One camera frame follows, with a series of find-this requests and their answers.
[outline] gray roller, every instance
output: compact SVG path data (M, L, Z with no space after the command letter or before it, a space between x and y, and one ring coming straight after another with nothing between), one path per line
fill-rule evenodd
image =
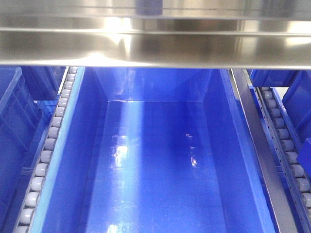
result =
M277 129L277 134L281 140L288 139L290 136L287 129Z
M274 118L273 121L277 129L284 128L285 122L282 118Z
M285 151L293 151L294 150L294 143L292 140L282 140L281 144L282 144L282 147Z
M275 100L267 100L267 107L268 108L276 108L277 104Z
M270 115L272 118L280 118L281 117L281 111L278 108L271 108L270 109Z

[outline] stainless steel shelf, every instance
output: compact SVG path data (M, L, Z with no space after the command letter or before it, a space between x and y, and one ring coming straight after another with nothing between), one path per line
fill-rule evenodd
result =
M307 0L1 2L0 64L308 69L310 61Z

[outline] glossy blue surface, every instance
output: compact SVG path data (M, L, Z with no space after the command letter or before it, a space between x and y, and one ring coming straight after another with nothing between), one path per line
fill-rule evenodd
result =
M66 67L22 66L26 86L34 100L54 100Z
M200 101L211 69L94 68L108 101Z
M274 232L227 71L86 68L75 85L31 233Z
M250 78L253 86L290 86L296 74L296 70L253 69Z
M301 143L311 137L311 71L303 70L283 97L283 104Z
M21 69L0 67L0 228L41 116Z

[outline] metal support beam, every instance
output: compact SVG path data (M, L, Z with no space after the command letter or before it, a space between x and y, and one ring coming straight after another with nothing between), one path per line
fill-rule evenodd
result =
M285 195L279 174L274 163L273 154L261 125L260 118L252 98L245 73L241 69L231 70L235 88L239 94L247 125L252 136L258 156L260 169L263 174L269 201L280 233L297 233L293 214Z

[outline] metal frame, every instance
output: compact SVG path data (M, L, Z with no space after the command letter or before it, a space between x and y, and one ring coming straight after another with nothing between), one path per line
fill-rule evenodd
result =
M311 68L311 1L3 0L0 65Z
M272 207L272 215L275 219L275 227L280 233L297 233L298 229L283 189L280 176L277 172L273 154L270 151L264 129L258 116L245 72L239 69L231 70L231 75L234 80L233 88L236 88L238 92L258 156L258 162L264 178L268 199Z

